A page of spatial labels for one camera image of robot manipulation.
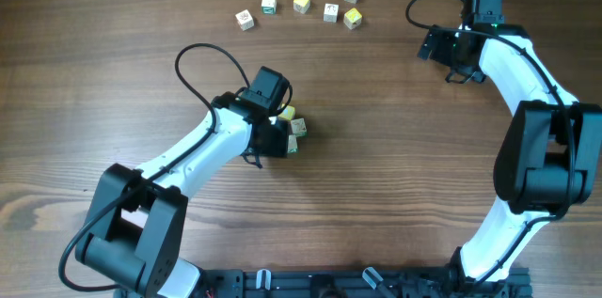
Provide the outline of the yellow top letter block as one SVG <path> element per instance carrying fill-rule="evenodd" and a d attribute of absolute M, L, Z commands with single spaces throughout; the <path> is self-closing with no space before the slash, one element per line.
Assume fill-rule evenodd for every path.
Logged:
<path fill-rule="evenodd" d="M 295 117 L 296 110 L 293 106 L 286 106 L 283 111 L 278 115 L 278 117 L 282 120 L 291 121 Z"/>

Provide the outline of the white block green Z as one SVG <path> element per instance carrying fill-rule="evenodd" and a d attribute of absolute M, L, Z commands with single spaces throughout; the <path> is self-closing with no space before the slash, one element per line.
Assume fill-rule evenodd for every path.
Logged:
<path fill-rule="evenodd" d="M 294 134 L 290 134 L 288 136 L 288 145 L 287 145 L 287 153 L 297 153 L 298 145 L 297 145 L 297 137 Z"/>

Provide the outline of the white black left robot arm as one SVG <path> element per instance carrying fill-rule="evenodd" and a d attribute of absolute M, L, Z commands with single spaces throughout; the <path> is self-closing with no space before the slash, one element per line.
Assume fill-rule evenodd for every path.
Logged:
<path fill-rule="evenodd" d="M 236 157 L 259 166 L 284 157 L 288 132 L 273 119 L 292 95 L 279 72 L 214 98 L 206 118 L 162 155 L 101 175 L 84 226 L 70 245 L 76 259 L 111 279 L 121 297 L 201 297 L 202 271 L 180 258 L 189 200 Z"/>

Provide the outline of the white block red side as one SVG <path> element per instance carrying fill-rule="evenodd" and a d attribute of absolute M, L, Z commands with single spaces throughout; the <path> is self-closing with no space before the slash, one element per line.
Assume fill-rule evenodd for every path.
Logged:
<path fill-rule="evenodd" d="M 335 23 L 338 20 L 339 6 L 337 4 L 325 4 L 323 20 L 327 23 Z"/>

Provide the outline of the white block green V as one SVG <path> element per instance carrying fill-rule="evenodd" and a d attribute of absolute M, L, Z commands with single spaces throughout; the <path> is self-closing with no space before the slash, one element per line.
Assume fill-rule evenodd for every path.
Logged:
<path fill-rule="evenodd" d="M 297 137 L 306 136 L 308 134 L 307 125 L 303 118 L 292 119 L 291 131 Z"/>

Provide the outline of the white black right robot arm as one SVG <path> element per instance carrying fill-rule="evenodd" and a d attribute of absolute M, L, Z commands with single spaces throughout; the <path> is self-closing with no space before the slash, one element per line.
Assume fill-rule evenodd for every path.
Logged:
<path fill-rule="evenodd" d="M 512 121 L 496 158 L 496 199 L 459 250 L 472 288 L 505 280 L 530 239 L 590 196 L 601 150 L 601 108 L 580 102 L 551 75 L 502 0 L 459 0 L 456 28 L 426 26 L 418 56 L 450 68 L 446 80 L 491 80 Z"/>

